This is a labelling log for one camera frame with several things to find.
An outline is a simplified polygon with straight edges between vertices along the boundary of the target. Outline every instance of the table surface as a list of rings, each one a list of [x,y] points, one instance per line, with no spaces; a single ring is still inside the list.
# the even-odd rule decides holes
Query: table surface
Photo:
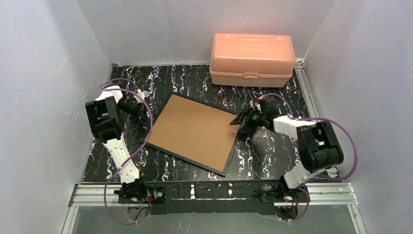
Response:
[[[243,105],[252,105],[263,94],[283,96],[291,106],[295,117],[309,117],[297,75],[279,88],[251,88],[219,86],[211,83],[209,65],[177,66],[122,66],[112,70],[111,78],[128,78],[145,91],[154,116],[171,92],[206,101],[235,112]],[[133,85],[126,84],[128,89]],[[287,107],[279,101],[279,111],[287,113]],[[126,125],[125,141],[130,154],[141,145],[146,129],[126,113],[122,113]],[[211,181],[211,180],[261,180],[278,179],[299,161],[294,139],[259,128],[254,136],[241,138],[236,144],[225,177],[146,146],[133,162],[146,181]],[[83,182],[105,182],[116,171],[114,162],[103,144],[94,139],[89,153]],[[118,176],[113,182],[119,182]]]

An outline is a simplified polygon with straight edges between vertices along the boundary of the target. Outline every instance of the white wall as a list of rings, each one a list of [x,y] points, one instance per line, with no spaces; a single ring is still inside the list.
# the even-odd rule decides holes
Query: white wall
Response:
[[[290,35],[305,55],[334,0],[77,0],[111,63],[209,63],[215,33]]]
[[[368,233],[413,228],[412,12],[410,0],[337,0],[305,59],[320,115],[343,123],[358,143],[349,181]]]
[[[76,0],[0,1],[0,233],[60,233],[111,65]]]

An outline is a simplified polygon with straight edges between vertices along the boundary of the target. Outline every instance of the plastic storage box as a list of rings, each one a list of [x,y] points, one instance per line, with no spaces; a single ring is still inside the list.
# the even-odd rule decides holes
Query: plastic storage box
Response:
[[[209,71],[213,84],[283,87],[295,61],[290,36],[217,33]]]

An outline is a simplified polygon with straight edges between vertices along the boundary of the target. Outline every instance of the white streaks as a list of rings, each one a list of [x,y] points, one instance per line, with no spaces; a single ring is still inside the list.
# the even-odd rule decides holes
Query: white streaks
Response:
[[[247,166],[248,166],[248,176],[247,179],[252,179],[254,177],[253,173],[252,173],[252,150],[251,150],[251,146],[250,144],[248,144],[248,142],[251,140],[250,137],[248,137],[245,140],[245,145],[247,146],[248,149],[248,160],[247,160]]]
[[[63,67],[64,63],[66,62],[68,56],[69,56],[69,55],[66,56],[66,58],[65,58],[65,60],[63,61],[62,65],[59,67],[59,71],[60,71],[60,69],[62,69],[62,67]]]
[[[160,67],[159,66],[154,66],[154,70],[150,72],[149,76],[147,77],[146,81],[149,81],[149,94],[152,94],[152,98],[155,98],[155,87],[154,87],[154,78],[158,77],[159,78],[159,71]]]
[[[208,90],[208,86],[207,86],[208,79],[209,79],[209,76],[206,76],[204,79],[204,82],[202,82],[202,88],[204,89],[204,91]]]
[[[89,157],[92,157],[92,162],[94,162],[94,157],[93,157],[93,154],[92,154],[92,150],[94,149],[95,144],[96,144],[96,138],[93,138],[92,145],[91,145],[91,150],[89,151]]]
[[[180,94],[182,94],[185,90],[184,79],[183,79],[184,76],[185,76],[185,67],[182,66],[182,75],[181,75],[181,78],[180,78],[182,83],[181,83],[181,88],[179,89]]]
[[[294,93],[296,94],[297,93],[297,83],[296,83],[296,79],[294,78],[294,76],[292,77],[292,79],[290,79],[290,80],[292,80],[293,81],[293,83],[294,83]]]
[[[153,161],[155,162],[155,165],[156,165],[155,169],[156,169],[156,172],[158,173],[156,175],[156,178],[153,180],[153,181],[156,181],[159,177],[159,169],[160,169],[160,166],[159,166],[159,151],[158,150],[156,151],[156,157],[153,159]]]
[[[112,177],[112,171],[111,171],[111,167],[112,167],[112,165],[111,165],[111,163],[112,163],[112,157],[111,157],[111,156],[108,156],[108,161],[107,161],[107,163],[108,163],[108,169],[107,169],[108,176],[106,177],[106,179],[109,179],[110,177]]]
[[[226,103],[225,99],[222,99],[222,105],[224,105],[224,107],[228,109],[228,104]]]
[[[268,135],[268,130],[264,129],[263,138],[266,139],[267,148],[265,149],[265,157],[263,160],[263,172],[265,174],[265,178],[270,177],[269,167],[271,166],[271,153],[275,152],[275,140],[272,136]]]
[[[238,153],[238,158],[240,159],[240,169],[238,171],[238,175],[241,175],[241,172],[245,169],[245,159],[243,157],[243,153],[241,153],[241,149],[240,149],[240,144],[237,143],[237,146],[235,146],[235,151],[237,151]]]
[[[126,75],[128,77],[127,79],[133,80],[132,79],[132,70],[133,70],[132,66],[129,66],[129,67],[126,68]],[[130,86],[132,86],[132,83],[131,82],[126,82],[126,89],[134,90],[135,92],[137,92],[137,90],[135,90],[136,89],[135,86],[133,88],[130,88]]]
[[[169,156],[165,154],[165,173],[162,175],[162,181],[167,181],[170,172],[168,171],[169,169]]]
[[[148,158],[148,154],[149,154],[149,152],[146,149],[142,149],[141,152],[139,152],[139,158],[141,160],[140,160],[140,162],[138,162],[138,164],[142,165],[142,167],[146,166],[146,158]]]
[[[292,159],[291,159],[291,155],[290,155],[290,150],[289,150],[289,148],[287,147],[287,143],[285,142],[285,137],[288,137],[289,139],[291,139],[291,137],[286,136],[286,135],[284,135],[284,134],[281,134],[281,137],[282,137],[281,146],[282,146],[282,148],[285,149],[285,151],[286,151],[287,154],[288,154],[288,158],[290,159],[290,162],[287,164],[287,166],[288,166],[288,171],[290,171],[290,165],[291,165]]]
[[[217,179],[217,175],[213,172],[208,172],[208,178],[212,179],[212,180],[218,180]]]
[[[297,148],[296,139],[294,139],[294,138],[292,138],[292,137],[290,137],[290,139],[291,139],[291,143],[293,144],[293,147],[294,147],[294,152],[295,152],[295,154],[296,154],[295,164],[297,165],[297,164],[300,162],[300,153],[299,153],[298,148]]]
[[[176,230],[176,234],[179,234],[179,230],[184,230],[184,228],[182,227],[182,225],[181,225],[181,220],[179,220],[179,227],[178,227],[178,229]]]
[[[77,113],[76,118],[73,120],[73,123],[76,121],[77,117],[79,116],[80,112]]]
[[[172,69],[170,71],[170,81],[172,82],[173,91],[177,92],[178,88],[176,87],[177,85],[176,85],[176,81],[175,81],[175,76],[176,76],[175,69],[176,69],[176,67],[172,66]]]
[[[93,77],[93,79],[92,79],[92,82],[91,82],[91,84],[89,85],[89,87],[88,87],[88,89],[86,90],[86,93],[85,93],[85,95],[83,96],[83,98],[82,99],[85,99],[85,97],[86,97],[86,95],[88,94],[88,92],[89,92],[89,89],[91,88],[91,86],[93,85],[93,81],[94,81],[94,79],[95,79],[96,77]]]
[[[178,162],[175,161],[175,157],[172,157],[172,177],[177,180],[178,178],[178,173],[179,173],[179,168],[178,165],[181,161],[179,160]]]

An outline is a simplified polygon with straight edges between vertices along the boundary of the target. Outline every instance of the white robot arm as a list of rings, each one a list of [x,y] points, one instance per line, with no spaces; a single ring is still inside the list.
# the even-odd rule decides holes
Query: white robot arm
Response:
[[[273,97],[259,99],[254,108],[244,107],[230,125],[239,124],[238,133],[241,134],[252,135],[261,126],[297,139],[300,162],[281,176],[278,186],[267,191],[275,197],[284,197],[295,195],[304,183],[326,169],[341,164],[344,158],[329,122],[315,123],[283,116],[278,113],[277,105],[278,101]]]
[[[115,85],[107,89],[119,88]],[[148,93],[138,90],[138,95],[145,98]],[[146,112],[142,111],[143,108],[141,108],[140,102],[139,99],[137,101],[127,100],[122,91],[105,90],[94,101],[86,103],[86,112],[93,136],[103,143],[111,154],[116,167],[120,168],[122,190],[117,191],[117,194],[125,198],[136,198],[138,200],[147,197],[147,188],[132,160],[121,167],[122,163],[130,157],[130,154],[125,144],[125,124],[119,109],[129,114],[144,117]]]

